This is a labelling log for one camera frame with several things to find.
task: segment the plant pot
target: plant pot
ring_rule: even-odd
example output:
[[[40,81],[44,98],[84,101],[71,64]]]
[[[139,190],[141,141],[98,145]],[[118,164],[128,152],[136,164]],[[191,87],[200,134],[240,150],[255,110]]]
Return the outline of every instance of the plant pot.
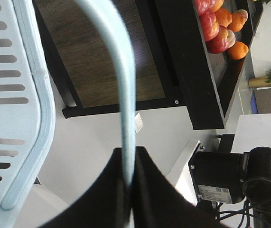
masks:
[[[271,87],[271,82],[265,82],[267,80],[267,76],[251,78],[248,80],[248,86],[249,88]]]

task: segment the label sticker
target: label sticker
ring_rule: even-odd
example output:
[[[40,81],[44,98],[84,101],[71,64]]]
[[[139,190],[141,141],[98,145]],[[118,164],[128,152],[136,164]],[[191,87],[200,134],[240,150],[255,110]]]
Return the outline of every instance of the label sticker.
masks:
[[[202,200],[209,200],[221,203],[232,203],[229,189],[212,187],[206,185],[198,185]]]

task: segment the blue object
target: blue object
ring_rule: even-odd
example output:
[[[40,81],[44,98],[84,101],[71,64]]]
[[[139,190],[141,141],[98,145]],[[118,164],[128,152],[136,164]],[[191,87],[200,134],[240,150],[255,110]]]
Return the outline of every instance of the blue object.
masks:
[[[135,61],[125,24],[109,0],[76,0],[100,32],[114,62],[119,86],[123,174],[131,185],[135,160]]]
[[[251,105],[251,109],[252,109],[252,114],[258,114],[258,106],[257,106],[257,102],[255,99],[254,91],[252,92],[250,105]]]
[[[30,0],[0,0],[0,228],[13,226],[49,152],[55,106]]]

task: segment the orange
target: orange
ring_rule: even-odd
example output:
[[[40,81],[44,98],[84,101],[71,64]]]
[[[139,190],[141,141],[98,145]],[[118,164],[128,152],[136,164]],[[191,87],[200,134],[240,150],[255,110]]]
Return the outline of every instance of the orange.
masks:
[[[236,43],[229,49],[227,49],[227,55],[230,59],[233,60],[239,60],[241,58],[244,58],[249,49],[246,44],[240,41],[236,41]]]
[[[232,22],[231,13],[225,8],[219,8],[215,12],[215,16],[220,25],[227,27]]]
[[[224,0],[216,0],[215,5],[211,7],[209,10],[212,12],[216,12],[219,8],[221,8],[223,3],[224,3]]]
[[[232,22],[227,26],[228,29],[232,30],[233,32],[238,32],[243,28],[243,25],[246,22],[246,18],[239,14],[239,13],[232,13]]]

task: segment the red apple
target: red apple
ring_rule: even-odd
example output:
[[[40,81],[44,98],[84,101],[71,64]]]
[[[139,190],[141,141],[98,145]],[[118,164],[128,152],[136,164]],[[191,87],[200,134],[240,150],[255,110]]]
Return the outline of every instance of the red apple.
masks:
[[[219,22],[216,20],[215,13],[207,10],[200,16],[201,27],[205,41],[210,41],[219,33]]]
[[[203,15],[210,7],[211,0],[196,0],[198,15]]]
[[[229,47],[228,29],[220,25],[220,30],[217,36],[206,42],[207,50],[210,53],[218,54],[226,51]]]
[[[232,32],[230,29],[228,29],[228,41],[229,41],[228,48],[231,48],[235,44],[235,33]]]

